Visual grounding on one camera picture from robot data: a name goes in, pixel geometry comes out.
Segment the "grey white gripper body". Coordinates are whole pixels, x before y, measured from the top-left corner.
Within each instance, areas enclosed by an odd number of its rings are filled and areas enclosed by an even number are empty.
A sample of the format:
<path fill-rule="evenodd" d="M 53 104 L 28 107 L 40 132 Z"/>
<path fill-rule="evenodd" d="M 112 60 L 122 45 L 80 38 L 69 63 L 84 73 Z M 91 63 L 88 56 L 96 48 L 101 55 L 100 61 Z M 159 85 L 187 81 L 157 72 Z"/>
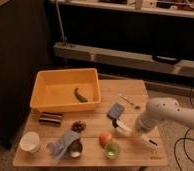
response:
<path fill-rule="evenodd" d="M 142 116 L 139 116 L 134 123 L 133 133 L 136 137 L 149 133 L 154 128 L 154 123 Z"/>

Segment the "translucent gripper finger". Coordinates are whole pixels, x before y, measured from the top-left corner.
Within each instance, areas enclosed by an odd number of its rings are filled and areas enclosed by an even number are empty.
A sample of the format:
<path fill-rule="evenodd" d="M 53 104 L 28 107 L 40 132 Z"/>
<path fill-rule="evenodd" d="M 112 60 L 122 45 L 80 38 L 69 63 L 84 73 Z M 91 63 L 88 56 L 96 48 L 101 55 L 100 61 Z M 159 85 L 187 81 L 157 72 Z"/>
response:
<path fill-rule="evenodd" d="M 132 136 L 133 135 L 131 129 L 127 130 L 127 129 L 123 129 L 121 127 L 117 127 L 117 131 L 119 133 L 123 134 L 124 136 Z"/>
<path fill-rule="evenodd" d="M 158 144 L 155 142 L 155 141 L 153 141 L 151 138 L 149 138 L 148 136 L 146 136 L 146 135 L 141 135 L 141 138 L 145 141 L 145 142 L 147 142 L 147 143 L 149 143 L 149 144 L 151 144 L 151 145 L 153 145 L 153 146 L 158 146 Z"/>

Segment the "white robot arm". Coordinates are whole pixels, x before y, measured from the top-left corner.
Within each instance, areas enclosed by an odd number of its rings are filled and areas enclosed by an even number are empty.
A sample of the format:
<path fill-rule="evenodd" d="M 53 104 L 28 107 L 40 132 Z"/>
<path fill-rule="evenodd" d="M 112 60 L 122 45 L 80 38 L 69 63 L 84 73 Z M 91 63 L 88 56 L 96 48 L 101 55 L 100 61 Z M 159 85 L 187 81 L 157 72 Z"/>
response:
<path fill-rule="evenodd" d="M 164 120 L 172 120 L 194 129 L 194 109 L 181 107 L 174 98 L 152 98 L 146 103 L 145 110 L 136 118 L 133 128 L 129 128 L 119 119 L 113 122 L 113 126 L 156 148 L 158 144 L 150 139 L 147 133 Z"/>

